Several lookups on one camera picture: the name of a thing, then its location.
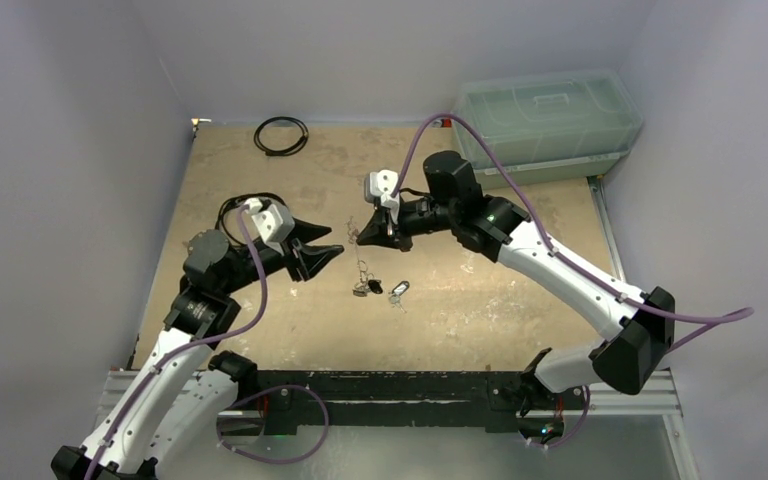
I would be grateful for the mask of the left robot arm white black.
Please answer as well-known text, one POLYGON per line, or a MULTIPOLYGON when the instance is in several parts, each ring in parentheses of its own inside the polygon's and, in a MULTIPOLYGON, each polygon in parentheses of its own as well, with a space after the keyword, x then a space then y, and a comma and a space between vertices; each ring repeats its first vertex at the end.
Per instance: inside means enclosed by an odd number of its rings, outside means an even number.
POLYGON ((226 407, 259 396, 256 364, 219 344, 237 330, 233 293, 287 270, 307 281, 344 248, 317 246, 331 228, 289 214, 254 214, 259 238, 232 245, 216 229, 188 245, 180 292, 149 359, 105 420, 78 446, 63 446, 51 468, 58 479, 156 479, 226 407))

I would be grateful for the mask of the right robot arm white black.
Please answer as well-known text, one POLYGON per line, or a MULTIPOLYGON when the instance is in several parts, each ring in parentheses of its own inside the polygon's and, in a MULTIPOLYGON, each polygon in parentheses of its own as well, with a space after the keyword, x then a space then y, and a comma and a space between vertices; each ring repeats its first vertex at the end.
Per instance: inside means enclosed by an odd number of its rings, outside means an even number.
POLYGON ((358 244, 408 251, 417 235, 449 231, 464 248, 527 276, 581 315, 601 343, 542 351, 521 381, 529 404, 544 407, 560 392, 597 382, 638 394, 673 344, 667 317, 675 310, 673 295, 661 287, 645 292, 543 239, 535 218, 485 194, 471 164, 455 151, 429 156, 423 171, 429 191, 412 201, 398 193, 396 172, 367 176, 364 195, 374 213, 358 244))

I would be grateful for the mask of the keys with black tag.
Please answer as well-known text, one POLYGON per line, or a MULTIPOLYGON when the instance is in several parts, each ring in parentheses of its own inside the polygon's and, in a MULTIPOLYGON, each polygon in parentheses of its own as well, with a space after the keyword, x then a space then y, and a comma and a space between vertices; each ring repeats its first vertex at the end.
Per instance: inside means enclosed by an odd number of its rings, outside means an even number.
POLYGON ((389 303, 402 313, 406 312, 404 306, 402 305, 402 297, 409 289, 410 289, 410 282, 407 280, 403 280, 396 284, 396 286, 390 291, 388 296, 389 303))

